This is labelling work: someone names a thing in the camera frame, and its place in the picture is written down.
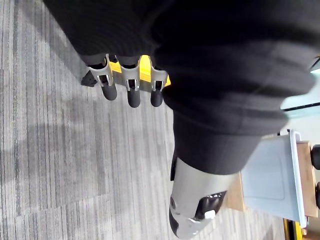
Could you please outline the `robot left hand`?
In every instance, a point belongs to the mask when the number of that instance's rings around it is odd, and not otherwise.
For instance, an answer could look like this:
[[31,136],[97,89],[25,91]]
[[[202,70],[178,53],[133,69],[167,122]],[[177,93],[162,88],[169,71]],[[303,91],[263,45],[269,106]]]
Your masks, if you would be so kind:
[[106,54],[131,68],[149,55],[170,85],[173,189],[169,222],[180,239],[218,213],[262,137],[288,118],[286,98],[308,93],[320,52],[317,0],[47,0],[89,67]]

